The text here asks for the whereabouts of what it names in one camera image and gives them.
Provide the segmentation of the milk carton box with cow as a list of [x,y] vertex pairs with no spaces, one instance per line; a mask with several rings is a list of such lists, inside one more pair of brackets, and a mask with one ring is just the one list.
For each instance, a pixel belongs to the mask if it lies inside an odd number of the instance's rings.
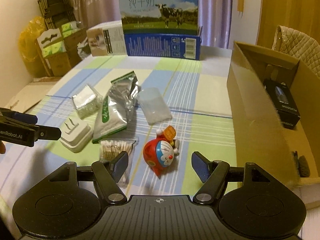
[[199,0],[119,0],[125,34],[196,35]]

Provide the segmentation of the checkered tablecloth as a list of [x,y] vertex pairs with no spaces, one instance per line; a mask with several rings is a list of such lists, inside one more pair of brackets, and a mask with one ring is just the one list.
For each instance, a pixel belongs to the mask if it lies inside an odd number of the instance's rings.
[[[150,126],[140,107],[120,136],[134,139],[130,155],[128,194],[194,194],[200,180],[191,168],[191,154],[199,151],[208,159],[236,165],[235,139],[227,92],[231,50],[203,47],[199,61],[159,57],[88,57],[66,74],[36,105],[31,113],[46,126],[63,127],[76,117],[71,97],[85,85],[102,95],[111,81],[135,72],[143,88],[156,87],[170,108],[169,124],[176,129],[180,153],[169,169],[157,178],[143,160],[143,146],[153,139],[156,126]],[[79,153],[58,141],[38,141],[34,147],[7,144],[1,156],[1,217],[15,238],[20,233],[12,217],[15,200],[67,161],[80,166],[99,158],[99,145],[89,143]]]

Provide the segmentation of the cardboard box of green tissues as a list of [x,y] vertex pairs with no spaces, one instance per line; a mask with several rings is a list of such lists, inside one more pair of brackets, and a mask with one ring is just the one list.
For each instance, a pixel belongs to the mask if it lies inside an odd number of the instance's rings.
[[81,61],[78,44],[86,37],[86,29],[72,21],[48,29],[36,39],[38,54],[49,77],[62,77]]

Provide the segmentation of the cotton swabs plastic bag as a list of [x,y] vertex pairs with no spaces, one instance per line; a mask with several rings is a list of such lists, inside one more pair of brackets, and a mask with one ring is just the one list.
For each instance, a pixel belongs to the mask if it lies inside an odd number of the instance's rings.
[[132,167],[132,159],[135,152],[135,147],[138,144],[136,139],[106,139],[99,141],[99,159],[100,161],[112,161],[121,152],[125,151],[129,156],[129,163],[126,171],[122,175],[119,185],[120,187],[127,187],[130,179],[130,172]]

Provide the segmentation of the white plug adapter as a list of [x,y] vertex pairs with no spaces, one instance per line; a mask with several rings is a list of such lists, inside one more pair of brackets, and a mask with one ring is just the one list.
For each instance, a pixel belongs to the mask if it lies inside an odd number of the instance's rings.
[[61,144],[73,153],[81,152],[93,136],[93,129],[87,122],[79,118],[68,118],[61,132]]

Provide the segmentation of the beige appliance box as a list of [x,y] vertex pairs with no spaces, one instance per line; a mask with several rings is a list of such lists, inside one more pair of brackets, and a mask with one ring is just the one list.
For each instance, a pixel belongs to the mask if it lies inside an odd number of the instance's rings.
[[121,20],[100,23],[86,33],[92,56],[127,54]]

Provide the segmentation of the silver green leaf pouch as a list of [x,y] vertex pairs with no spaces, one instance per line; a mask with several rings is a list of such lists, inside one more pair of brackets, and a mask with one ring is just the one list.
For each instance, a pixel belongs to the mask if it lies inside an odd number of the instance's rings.
[[132,120],[138,92],[139,82],[134,71],[111,81],[95,119],[94,144],[127,128]]

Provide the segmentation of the black folding hand cart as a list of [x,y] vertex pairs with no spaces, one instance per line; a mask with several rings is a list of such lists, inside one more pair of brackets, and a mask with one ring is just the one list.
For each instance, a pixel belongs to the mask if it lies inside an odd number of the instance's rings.
[[47,29],[76,20],[70,0],[38,0],[37,3]]

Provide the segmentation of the wooden door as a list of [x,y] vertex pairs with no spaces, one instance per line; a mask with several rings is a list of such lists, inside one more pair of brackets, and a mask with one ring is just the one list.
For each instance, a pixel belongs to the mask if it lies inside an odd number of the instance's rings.
[[262,0],[257,45],[271,48],[279,25],[319,41],[319,0]]

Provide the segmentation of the blue flat carton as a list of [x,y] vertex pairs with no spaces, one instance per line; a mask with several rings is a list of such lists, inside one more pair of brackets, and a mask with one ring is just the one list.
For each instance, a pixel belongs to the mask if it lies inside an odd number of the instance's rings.
[[129,56],[200,59],[202,27],[196,35],[186,34],[125,34]]

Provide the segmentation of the clear box with silver lid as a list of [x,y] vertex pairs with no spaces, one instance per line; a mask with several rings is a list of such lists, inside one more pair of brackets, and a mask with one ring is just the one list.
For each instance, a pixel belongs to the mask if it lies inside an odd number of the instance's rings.
[[74,109],[80,119],[93,115],[103,103],[103,96],[92,86],[85,85],[72,96]]

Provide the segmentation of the yellow plastic bag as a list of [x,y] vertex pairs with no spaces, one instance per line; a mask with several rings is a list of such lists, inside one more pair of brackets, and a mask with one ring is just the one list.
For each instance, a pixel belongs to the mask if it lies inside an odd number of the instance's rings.
[[18,38],[18,49],[27,72],[33,77],[47,76],[37,52],[37,38],[46,31],[44,18],[36,16],[29,21]]

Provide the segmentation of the black product box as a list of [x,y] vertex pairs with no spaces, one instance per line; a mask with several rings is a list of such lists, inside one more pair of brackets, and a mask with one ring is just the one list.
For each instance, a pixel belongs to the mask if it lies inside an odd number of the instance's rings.
[[282,126],[294,129],[300,120],[300,113],[292,97],[289,87],[285,83],[266,79],[264,87],[280,117]]

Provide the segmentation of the clear plastic rectangular case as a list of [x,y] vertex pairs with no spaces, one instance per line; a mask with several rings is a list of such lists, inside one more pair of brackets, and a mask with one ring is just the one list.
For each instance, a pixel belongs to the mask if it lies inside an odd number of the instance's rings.
[[149,125],[172,119],[171,111],[158,88],[141,90],[137,94],[137,100]]

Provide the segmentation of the red Doraemon toy figure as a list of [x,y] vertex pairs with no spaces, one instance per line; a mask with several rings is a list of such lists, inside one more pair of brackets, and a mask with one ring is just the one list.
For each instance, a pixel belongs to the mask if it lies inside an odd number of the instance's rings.
[[143,157],[154,174],[160,178],[179,154],[180,141],[176,139],[176,129],[169,125],[157,129],[156,138],[148,141],[143,148]]

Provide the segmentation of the brown cardboard box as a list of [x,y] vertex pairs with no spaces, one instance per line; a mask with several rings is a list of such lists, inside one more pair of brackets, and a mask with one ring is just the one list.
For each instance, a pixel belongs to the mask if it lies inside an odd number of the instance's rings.
[[[289,87],[300,113],[294,129],[283,127],[264,88],[267,79]],[[227,89],[237,163],[257,163],[308,209],[319,207],[319,78],[299,59],[235,42]]]

